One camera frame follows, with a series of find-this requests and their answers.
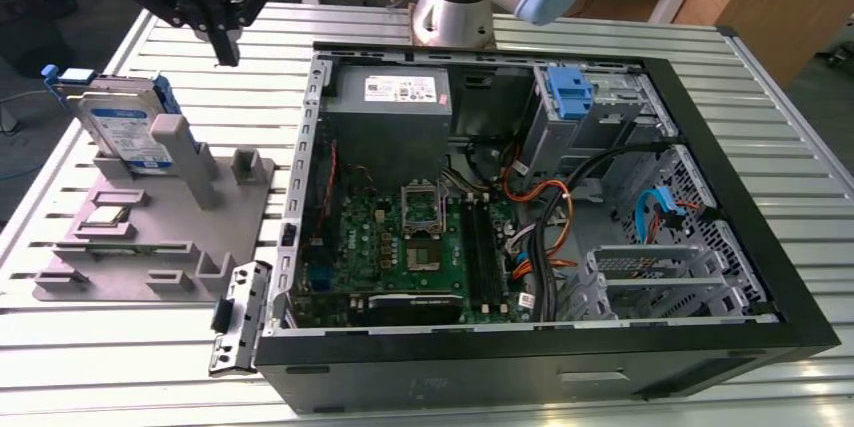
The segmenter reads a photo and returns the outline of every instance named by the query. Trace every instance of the blue hard drive label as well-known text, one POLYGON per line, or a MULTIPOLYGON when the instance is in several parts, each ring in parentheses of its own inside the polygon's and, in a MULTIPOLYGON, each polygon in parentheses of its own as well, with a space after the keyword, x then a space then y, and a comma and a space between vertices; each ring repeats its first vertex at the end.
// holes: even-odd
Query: blue hard drive label
POLYGON ((118 117, 123 119, 146 119, 149 114, 142 110, 93 109, 93 115, 98 117, 118 117))
POLYGON ((93 109, 90 113, 105 140, 131 169, 145 174, 165 173, 173 158, 149 133, 153 116, 135 109, 93 109))

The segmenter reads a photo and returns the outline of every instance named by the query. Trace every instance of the power supply label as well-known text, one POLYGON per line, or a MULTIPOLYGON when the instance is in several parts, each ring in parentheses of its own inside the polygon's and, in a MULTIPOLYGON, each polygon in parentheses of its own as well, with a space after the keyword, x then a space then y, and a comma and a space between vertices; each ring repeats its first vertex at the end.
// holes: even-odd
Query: power supply label
POLYGON ((149 133, 150 115, 130 109, 93 109, 90 113, 107 142, 134 170, 146 174, 163 173, 158 169, 169 168, 173 158, 149 133))
POLYGON ((433 77, 373 75, 365 79, 367 102, 437 102, 437 81, 433 77))

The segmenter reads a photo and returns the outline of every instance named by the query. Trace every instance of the black connector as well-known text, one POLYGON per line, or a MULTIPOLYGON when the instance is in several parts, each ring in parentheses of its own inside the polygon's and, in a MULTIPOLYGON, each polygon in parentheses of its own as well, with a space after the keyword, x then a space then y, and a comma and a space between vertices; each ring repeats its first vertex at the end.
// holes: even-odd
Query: black connector
POLYGON ((290 222, 282 226, 282 246, 294 247, 297 242, 297 226, 290 222))
POLYGON ((217 301, 217 307, 214 307, 214 319, 211 319, 211 330, 218 334, 229 332, 229 326, 231 325, 231 313, 234 310, 234 300, 226 300, 221 297, 217 301))
POLYGON ((710 207, 706 204, 701 204, 697 210, 697 220, 705 223, 712 223, 716 220, 724 220, 724 211, 716 207, 710 207))
POLYGON ((674 211, 666 211, 662 209, 661 204, 656 204, 656 213, 658 214, 658 218, 662 220, 662 225, 668 229, 682 230, 682 226, 685 224, 685 215, 677 214, 674 211))

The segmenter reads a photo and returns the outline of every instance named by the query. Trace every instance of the ram slot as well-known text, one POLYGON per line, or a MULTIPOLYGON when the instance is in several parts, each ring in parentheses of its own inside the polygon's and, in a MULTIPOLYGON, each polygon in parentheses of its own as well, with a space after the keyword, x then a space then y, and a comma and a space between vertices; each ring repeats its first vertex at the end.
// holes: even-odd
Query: ram slot
POLYGON ((489 204, 466 203, 462 218, 472 306, 488 313, 504 300, 489 204))

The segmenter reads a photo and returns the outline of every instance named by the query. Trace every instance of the motherboard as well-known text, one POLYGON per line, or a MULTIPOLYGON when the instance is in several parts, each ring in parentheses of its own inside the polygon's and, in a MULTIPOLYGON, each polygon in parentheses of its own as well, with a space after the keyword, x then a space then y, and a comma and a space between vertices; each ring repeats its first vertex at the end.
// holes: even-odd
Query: motherboard
POLYGON ((294 298, 301 326, 518 321, 500 251, 512 205, 418 194, 345 199, 339 249, 313 256, 294 298))

